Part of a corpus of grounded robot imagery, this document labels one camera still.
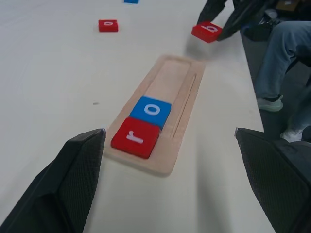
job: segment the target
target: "wooden board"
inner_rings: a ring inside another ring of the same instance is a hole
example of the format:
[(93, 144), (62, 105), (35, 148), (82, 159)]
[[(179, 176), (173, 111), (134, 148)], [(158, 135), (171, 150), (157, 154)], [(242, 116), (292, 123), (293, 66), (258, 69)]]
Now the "wooden board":
[[(161, 56), (107, 130), (104, 156), (159, 176), (172, 172), (204, 73), (205, 63)], [(112, 137), (141, 96), (172, 104), (171, 113), (149, 159), (141, 159), (110, 146)]]

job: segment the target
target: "table surface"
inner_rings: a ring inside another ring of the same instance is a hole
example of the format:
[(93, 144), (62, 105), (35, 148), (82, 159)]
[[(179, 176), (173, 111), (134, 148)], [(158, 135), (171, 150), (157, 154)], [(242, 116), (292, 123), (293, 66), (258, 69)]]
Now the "table surface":
[[(234, 138), (236, 127), (263, 130), (241, 36), (191, 36), (204, 4), (0, 0), (0, 223), (68, 139), (107, 128), (172, 54), (207, 60), (174, 170), (159, 178), (103, 158), (84, 232), (274, 232)], [(120, 31), (99, 33), (98, 19), (117, 19)]]

